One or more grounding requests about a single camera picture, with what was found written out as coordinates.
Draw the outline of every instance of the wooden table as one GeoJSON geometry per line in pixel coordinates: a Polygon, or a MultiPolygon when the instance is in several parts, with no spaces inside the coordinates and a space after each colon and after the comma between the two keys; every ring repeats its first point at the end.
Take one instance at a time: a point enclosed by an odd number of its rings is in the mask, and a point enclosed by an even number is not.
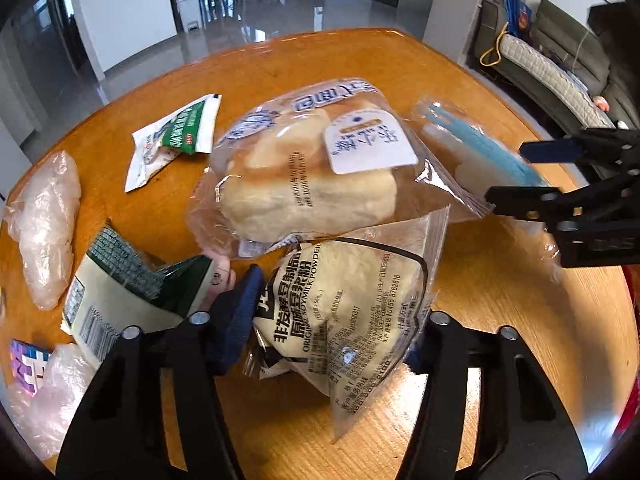
{"type": "MultiPolygon", "coordinates": [[[[341,30],[252,44],[137,88],[96,112],[54,147],[75,158],[82,185],[73,243],[76,265],[106,218],[136,247],[165,261],[198,252],[183,215],[206,157],[179,157],[145,187],[125,194],[133,131],[203,94],[219,92],[219,136],[269,98],[344,76],[376,85],[399,114],[407,114],[416,99],[428,93],[458,104],[512,148],[536,139],[516,114],[462,68],[398,31],[341,30]]],[[[575,188],[559,165],[540,171],[554,186],[575,188]]],[[[436,307],[480,330],[495,331],[502,324],[516,327],[593,455],[615,426],[638,367],[632,307],[617,267],[561,270],[557,281],[552,280],[548,264],[539,259],[543,242],[516,240],[496,218],[453,225],[438,270],[436,307]]],[[[10,381],[10,338],[47,348],[70,340],[58,328],[60,306],[41,312],[31,302],[17,244],[5,225],[0,232],[0,285],[6,287],[7,298],[0,362],[10,381]]],[[[328,399],[302,377],[287,374],[258,382],[236,367],[216,384],[248,479],[382,480],[393,478],[401,463],[424,377],[406,371],[396,375],[392,387],[335,444],[328,399]]],[[[468,413],[473,415],[477,378],[470,382],[468,398],[468,413]]],[[[171,402],[165,404],[170,412],[171,402]]],[[[469,464],[473,455],[474,417],[468,421],[459,466],[469,464]]],[[[174,462],[180,463],[176,435],[168,433],[174,462]]]]}

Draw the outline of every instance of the blue bag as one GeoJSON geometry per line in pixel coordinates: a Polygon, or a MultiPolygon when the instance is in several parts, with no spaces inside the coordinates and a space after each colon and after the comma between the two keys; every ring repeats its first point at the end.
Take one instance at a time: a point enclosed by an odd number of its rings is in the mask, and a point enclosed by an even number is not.
{"type": "Polygon", "coordinates": [[[527,40],[531,28],[531,8],[522,0],[504,0],[507,13],[507,33],[527,40]]]}

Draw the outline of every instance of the cushion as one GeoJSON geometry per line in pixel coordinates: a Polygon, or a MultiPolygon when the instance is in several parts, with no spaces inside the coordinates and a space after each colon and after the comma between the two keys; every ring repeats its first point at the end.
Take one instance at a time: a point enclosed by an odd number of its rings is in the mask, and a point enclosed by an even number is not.
{"type": "Polygon", "coordinates": [[[609,118],[617,123],[625,121],[629,128],[640,128],[640,117],[634,105],[625,83],[616,78],[615,75],[609,78],[607,87],[602,92],[602,96],[609,103],[609,118]]]}
{"type": "MultiPolygon", "coordinates": [[[[480,59],[488,49],[495,47],[495,39],[506,22],[507,13],[504,10],[504,5],[489,0],[482,1],[478,34],[474,42],[474,57],[476,59],[480,59]]],[[[484,60],[489,63],[497,59],[498,55],[494,50],[484,60]]]]}
{"type": "Polygon", "coordinates": [[[531,29],[531,43],[534,48],[542,45],[550,49],[569,67],[573,66],[575,75],[587,86],[591,95],[602,93],[609,76],[609,57],[592,32],[549,0],[540,2],[531,29]]]}

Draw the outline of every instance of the yellow cord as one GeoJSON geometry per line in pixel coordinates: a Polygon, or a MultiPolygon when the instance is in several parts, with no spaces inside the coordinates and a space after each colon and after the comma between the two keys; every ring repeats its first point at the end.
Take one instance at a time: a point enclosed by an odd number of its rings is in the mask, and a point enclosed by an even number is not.
{"type": "Polygon", "coordinates": [[[504,24],[504,27],[502,28],[502,30],[500,31],[500,34],[498,34],[498,37],[495,38],[495,46],[492,46],[489,50],[487,50],[484,54],[482,54],[482,56],[480,56],[480,64],[482,66],[493,66],[493,65],[497,65],[498,63],[500,63],[502,61],[502,56],[500,54],[500,40],[502,39],[502,37],[507,33],[507,26],[509,25],[509,22],[504,24]],[[491,53],[495,50],[496,54],[498,55],[498,59],[494,62],[491,63],[485,63],[483,61],[483,59],[489,54],[491,55],[491,53]]]}

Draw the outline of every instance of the barcode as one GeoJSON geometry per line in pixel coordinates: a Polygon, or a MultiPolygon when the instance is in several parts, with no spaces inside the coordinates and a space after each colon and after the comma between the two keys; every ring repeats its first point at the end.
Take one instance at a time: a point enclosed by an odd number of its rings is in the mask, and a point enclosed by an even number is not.
{"type": "Polygon", "coordinates": [[[117,330],[102,318],[98,310],[94,306],[89,307],[82,321],[80,338],[98,361],[103,361],[118,336],[117,330]]]}
{"type": "Polygon", "coordinates": [[[69,287],[69,292],[66,294],[65,307],[63,314],[68,325],[71,327],[76,320],[76,314],[78,308],[84,296],[84,285],[75,276],[69,287]]]}

